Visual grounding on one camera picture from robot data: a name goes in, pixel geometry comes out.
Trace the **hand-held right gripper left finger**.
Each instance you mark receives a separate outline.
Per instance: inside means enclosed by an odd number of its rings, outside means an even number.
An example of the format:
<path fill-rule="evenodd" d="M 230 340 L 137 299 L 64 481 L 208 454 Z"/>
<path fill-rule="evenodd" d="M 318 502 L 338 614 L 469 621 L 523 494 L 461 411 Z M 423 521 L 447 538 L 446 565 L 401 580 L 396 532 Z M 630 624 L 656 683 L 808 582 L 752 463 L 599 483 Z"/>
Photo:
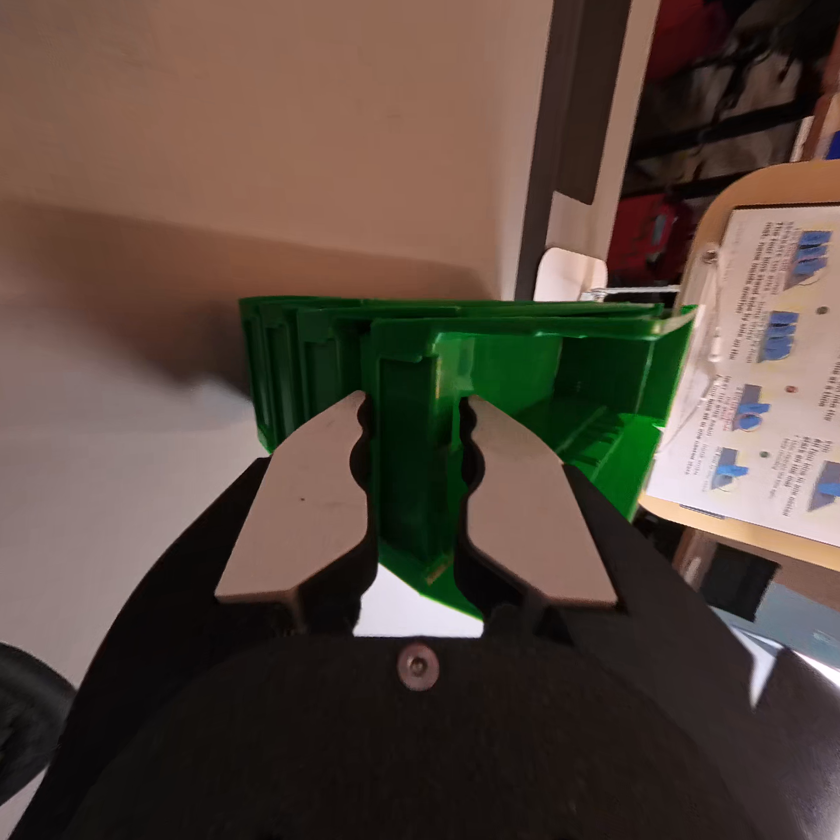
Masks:
<path fill-rule="evenodd" d="M 371 406 L 354 391 L 270 457 L 215 590 L 226 605 L 279 605 L 296 633 L 351 633 L 377 574 Z"/>

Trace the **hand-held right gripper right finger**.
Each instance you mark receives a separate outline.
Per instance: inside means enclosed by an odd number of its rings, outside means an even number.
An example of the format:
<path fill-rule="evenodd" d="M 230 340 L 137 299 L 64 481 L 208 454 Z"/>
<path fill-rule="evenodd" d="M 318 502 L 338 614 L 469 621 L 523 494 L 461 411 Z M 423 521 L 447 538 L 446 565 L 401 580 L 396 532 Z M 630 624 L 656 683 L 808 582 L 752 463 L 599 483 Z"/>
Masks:
<path fill-rule="evenodd" d="M 619 595 L 562 459 L 478 395 L 459 413 L 455 582 L 485 632 L 552 632 L 567 611 L 614 613 Z"/>

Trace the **light grey desk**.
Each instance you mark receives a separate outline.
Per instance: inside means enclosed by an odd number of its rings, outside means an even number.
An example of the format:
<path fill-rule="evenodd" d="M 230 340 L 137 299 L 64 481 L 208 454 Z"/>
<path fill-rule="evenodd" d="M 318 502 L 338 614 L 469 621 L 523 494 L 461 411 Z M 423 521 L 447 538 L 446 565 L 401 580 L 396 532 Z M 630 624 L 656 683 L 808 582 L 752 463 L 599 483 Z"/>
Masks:
<path fill-rule="evenodd" d="M 511 298 L 543 74 L 625 24 L 602 257 L 659 2 L 2 2 L 2 642 L 78 686 L 259 455 L 238 300 Z"/>

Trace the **red bag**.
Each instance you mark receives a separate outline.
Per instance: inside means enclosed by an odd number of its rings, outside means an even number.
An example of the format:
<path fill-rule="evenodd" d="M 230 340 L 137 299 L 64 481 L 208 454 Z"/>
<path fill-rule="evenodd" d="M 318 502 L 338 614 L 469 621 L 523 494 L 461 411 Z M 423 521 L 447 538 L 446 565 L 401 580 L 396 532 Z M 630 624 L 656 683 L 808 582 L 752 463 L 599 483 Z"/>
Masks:
<path fill-rule="evenodd" d="M 730 26 L 722 2 L 660 2 L 645 81 L 666 80 L 713 54 L 726 41 Z"/>
<path fill-rule="evenodd" d="M 691 206 L 666 193 L 625 197 L 616 208 L 606 266 L 618 286 L 676 282 L 694 229 Z"/>

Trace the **black chair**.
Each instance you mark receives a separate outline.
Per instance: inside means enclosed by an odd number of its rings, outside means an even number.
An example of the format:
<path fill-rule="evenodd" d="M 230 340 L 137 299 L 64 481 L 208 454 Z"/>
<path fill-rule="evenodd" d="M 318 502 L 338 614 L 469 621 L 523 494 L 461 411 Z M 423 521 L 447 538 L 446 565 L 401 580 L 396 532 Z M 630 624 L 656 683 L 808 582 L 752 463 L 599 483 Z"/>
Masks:
<path fill-rule="evenodd" d="M 2 804 L 48 766 L 76 693 L 42 660 L 1 644 Z"/>

